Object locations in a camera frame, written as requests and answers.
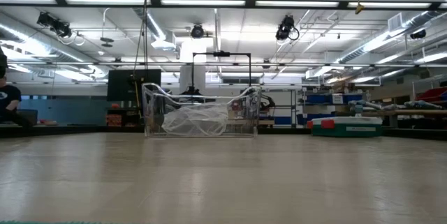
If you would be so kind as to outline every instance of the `spotlight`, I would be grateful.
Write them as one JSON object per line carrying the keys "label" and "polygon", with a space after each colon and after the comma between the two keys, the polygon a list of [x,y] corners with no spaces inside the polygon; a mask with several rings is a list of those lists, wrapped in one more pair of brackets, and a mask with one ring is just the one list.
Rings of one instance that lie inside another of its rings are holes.
{"label": "spotlight", "polygon": [[201,24],[195,24],[194,28],[191,30],[191,37],[195,39],[200,39],[205,35]]}
{"label": "spotlight", "polygon": [[[264,59],[264,63],[265,64],[270,64],[270,60],[269,59]],[[263,66],[263,69],[264,70],[267,70],[267,69],[269,69],[270,68],[270,66]]]}
{"label": "spotlight", "polygon": [[[291,33],[296,33],[296,37],[291,37]],[[289,38],[290,40],[297,40],[300,37],[300,32],[295,28],[295,21],[293,20],[293,16],[286,15],[282,20],[281,24],[278,26],[278,31],[276,38],[277,40],[286,40]]]}
{"label": "spotlight", "polygon": [[58,37],[70,38],[73,34],[70,29],[70,23],[62,22],[49,13],[41,12],[37,19],[37,24],[43,27],[49,27],[50,31],[55,32]]}
{"label": "spotlight", "polygon": [[427,35],[427,32],[423,29],[421,31],[411,34],[410,38],[411,39],[421,39],[421,38],[424,38],[426,35]]}

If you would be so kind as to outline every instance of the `black t-shirt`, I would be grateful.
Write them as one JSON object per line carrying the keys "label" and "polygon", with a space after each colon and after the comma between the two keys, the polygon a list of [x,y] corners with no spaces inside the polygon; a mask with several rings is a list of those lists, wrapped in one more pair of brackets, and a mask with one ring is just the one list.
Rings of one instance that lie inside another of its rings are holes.
{"label": "black t-shirt", "polygon": [[5,109],[13,100],[22,101],[22,94],[18,88],[11,85],[0,88],[0,109]]}

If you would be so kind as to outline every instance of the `black metal stand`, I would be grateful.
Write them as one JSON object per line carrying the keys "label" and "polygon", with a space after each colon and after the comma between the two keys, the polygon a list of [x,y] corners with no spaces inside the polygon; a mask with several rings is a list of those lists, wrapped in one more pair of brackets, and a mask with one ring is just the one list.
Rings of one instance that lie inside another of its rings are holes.
{"label": "black metal stand", "polygon": [[194,87],[194,57],[198,54],[213,55],[213,57],[231,57],[231,56],[247,56],[249,57],[249,86],[251,86],[251,53],[231,53],[231,52],[206,52],[206,53],[193,53],[192,72],[191,72],[191,86]]}

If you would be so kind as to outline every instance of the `metal frame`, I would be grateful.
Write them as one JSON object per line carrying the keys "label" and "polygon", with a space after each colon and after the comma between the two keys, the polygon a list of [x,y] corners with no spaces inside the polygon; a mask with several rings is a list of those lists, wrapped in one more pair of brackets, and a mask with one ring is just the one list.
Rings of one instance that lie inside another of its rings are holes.
{"label": "metal frame", "polygon": [[193,62],[191,63],[191,66],[192,66],[192,71],[191,71],[192,87],[194,87],[194,57],[198,54],[213,55],[215,57],[247,56],[249,58],[249,87],[251,86],[251,53],[206,52],[206,53],[193,53]]}
{"label": "metal frame", "polygon": [[[38,0],[0,0],[0,6],[28,6],[28,7],[61,7],[61,8],[142,8],[144,0],[90,0],[90,3],[70,4],[70,0],[51,0],[51,3],[38,2]],[[180,0],[180,1],[243,1],[243,4],[163,4],[162,1],[174,0],[147,0],[149,8],[237,8],[237,9],[303,9],[303,10],[355,10],[356,7],[349,6],[349,3],[356,3],[356,0]],[[284,5],[256,5],[257,1],[280,1]],[[303,6],[286,5],[290,2],[301,2]],[[325,5],[325,3],[336,2],[336,6]],[[415,3],[430,3],[428,7],[411,7],[405,8],[401,6],[391,7],[367,7],[368,3],[407,3],[409,5]],[[365,10],[447,10],[446,2],[433,1],[362,1]]]}
{"label": "metal frame", "polygon": [[[194,54],[208,54],[214,53],[194,53]],[[377,67],[377,68],[447,68],[447,64],[334,64],[334,63],[261,63],[251,62],[250,53],[231,53],[231,55],[250,55],[249,63],[224,63],[224,62],[206,62],[206,63],[194,63],[195,66],[287,66],[287,67]],[[26,65],[101,65],[101,66],[134,66],[135,62],[51,62],[51,61],[9,61],[8,64],[26,64]],[[181,62],[136,62],[141,66],[192,66],[193,63],[181,63]]]}

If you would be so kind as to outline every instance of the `yellow object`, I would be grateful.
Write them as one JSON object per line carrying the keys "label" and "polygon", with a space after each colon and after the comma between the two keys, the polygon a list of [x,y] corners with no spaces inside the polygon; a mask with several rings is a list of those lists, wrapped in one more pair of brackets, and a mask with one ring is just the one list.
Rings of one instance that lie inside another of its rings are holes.
{"label": "yellow object", "polygon": [[365,7],[362,4],[357,4],[357,8],[356,8],[356,15],[358,15],[360,12],[362,12],[362,10],[364,10]]}

